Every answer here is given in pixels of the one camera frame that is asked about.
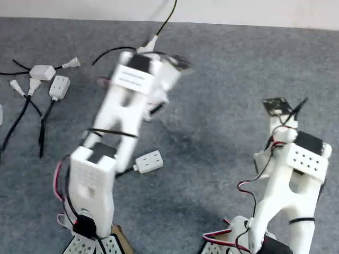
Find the electrical connector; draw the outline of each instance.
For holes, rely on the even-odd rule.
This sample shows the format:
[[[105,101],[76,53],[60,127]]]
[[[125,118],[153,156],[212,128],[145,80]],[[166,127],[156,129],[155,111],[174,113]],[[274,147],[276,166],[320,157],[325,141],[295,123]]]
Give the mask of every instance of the electrical connector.
[[[28,91],[28,95],[32,96],[34,91],[37,90],[40,85],[41,85],[40,80],[30,78],[30,89]]]
[[[14,79],[10,82],[11,87],[16,90],[22,97],[25,96],[25,93],[23,92],[23,90],[21,89],[19,83]]]
[[[57,75],[53,80],[51,88],[49,89],[49,95],[52,97],[52,100],[58,101],[63,99],[67,93],[69,85],[70,80],[68,77]]]
[[[34,79],[49,81],[55,75],[55,69],[51,65],[35,65],[30,70],[30,76]]]
[[[161,154],[156,150],[136,159],[136,164],[133,165],[133,169],[143,174],[161,168],[163,165],[164,162]]]
[[[151,52],[151,51],[154,51],[154,48],[155,48],[155,42],[157,41],[158,39],[158,36],[155,35],[153,36],[153,38],[149,41],[149,43],[144,46],[144,47],[140,47],[137,49],[137,52],[138,53],[143,53],[143,52]]]
[[[73,58],[71,61],[64,63],[62,65],[63,68],[69,68],[69,67],[80,67],[80,61],[77,57]]]

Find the perforated plate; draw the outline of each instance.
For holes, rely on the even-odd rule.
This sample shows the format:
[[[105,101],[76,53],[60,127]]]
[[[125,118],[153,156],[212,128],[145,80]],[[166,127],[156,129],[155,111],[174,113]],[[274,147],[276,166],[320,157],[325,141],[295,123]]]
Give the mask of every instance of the perforated plate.
[[[121,246],[118,244],[115,235],[111,235],[110,237],[103,239],[102,243],[105,246],[105,250],[107,254],[124,254]],[[99,243],[96,243],[96,254],[103,254],[102,249]]]
[[[328,167],[328,160],[294,143],[282,149],[285,162],[288,166],[324,182]]]
[[[107,254],[124,254],[122,248],[118,244],[115,235],[103,239],[102,243]],[[70,242],[63,254],[103,254],[98,241],[93,241],[81,236],[76,236]]]
[[[199,254],[226,254],[226,251],[222,251],[217,244],[207,242]]]
[[[82,237],[74,237],[63,254],[93,254],[95,246],[95,241]]]

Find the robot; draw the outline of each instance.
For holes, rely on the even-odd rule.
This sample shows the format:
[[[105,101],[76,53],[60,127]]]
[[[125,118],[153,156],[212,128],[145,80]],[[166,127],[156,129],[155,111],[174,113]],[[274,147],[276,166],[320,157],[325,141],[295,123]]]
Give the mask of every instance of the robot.
[[[115,176],[128,166],[142,121],[168,102],[167,92],[189,66],[179,56],[144,49],[120,55],[93,127],[69,156],[64,195],[56,190],[65,210],[58,222],[74,236],[64,254],[125,253],[112,233]],[[100,142],[106,133],[121,136],[116,148]]]
[[[232,221],[226,230],[206,233],[203,254],[308,254],[315,229],[314,212],[326,181],[332,147],[321,139],[298,130],[297,116],[304,100],[294,110],[285,98],[264,99],[269,116],[269,140],[263,151],[254,155],[257,177],[241,185],[269,178],[264,198],[253,216]],[[290,182],[298,186],[294,192]],[[289,218],[289,245],[279,242],[267,225],[280,211]]]

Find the white label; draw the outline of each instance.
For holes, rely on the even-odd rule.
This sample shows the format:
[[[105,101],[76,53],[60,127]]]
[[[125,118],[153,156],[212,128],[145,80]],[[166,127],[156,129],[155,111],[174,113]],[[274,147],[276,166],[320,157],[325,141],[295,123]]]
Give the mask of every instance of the white label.
[[[113,75],[114,84],[145,95],[151,92],[153,81],[153,75],[124,65],[119,65]]]

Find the gray carpet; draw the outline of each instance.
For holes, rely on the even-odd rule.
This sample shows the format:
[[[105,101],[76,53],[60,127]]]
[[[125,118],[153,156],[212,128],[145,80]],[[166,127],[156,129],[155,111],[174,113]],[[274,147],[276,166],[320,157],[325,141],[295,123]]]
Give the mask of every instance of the gray carpet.
[[[38,158],[39,117],[30,106],[0,164],[0,253],[61,253],[71,239],[56,222],[62,205],[54,198],[57,161],[72,152],[104,97],[95,83],[117,62],[117,53],[91,68],[103,50],[137,47],[159,23],[0,19],[0,71],[23,64],[59,65],[74,56],[81,68],[62,70],[71,87],[52,110],[46,154]],[[144,123],[135,156],[159,149],[164,168],[146,175],[130,173],[114,187],[114,222],[122,226],[136,253],[196,253],[204,232],[222,229],[221,219],[250,216],[253,201],[236,183],[253,177],[253,153],[264,144],[268,116],[264,97],[285,96],[292,106],[310,101],[300,114],[300,129],[333,146],[328,184],[316,211],[311,253],[337,253],[339,159],[339,32],[232,25],[170,23],[157,49],[186,56],[195,72],[184,76],[169,95],[171,103]],[[17,77],[25,90],[28,77]],[[49,83],[33,100],[45,111]],[[4,108],[3,140],[24,100],[0,76]],[[112,138],[105,138],[112,144]],[[262,197],[266,181],[250,188]],[[284,214],[269,229],[288,240]]]

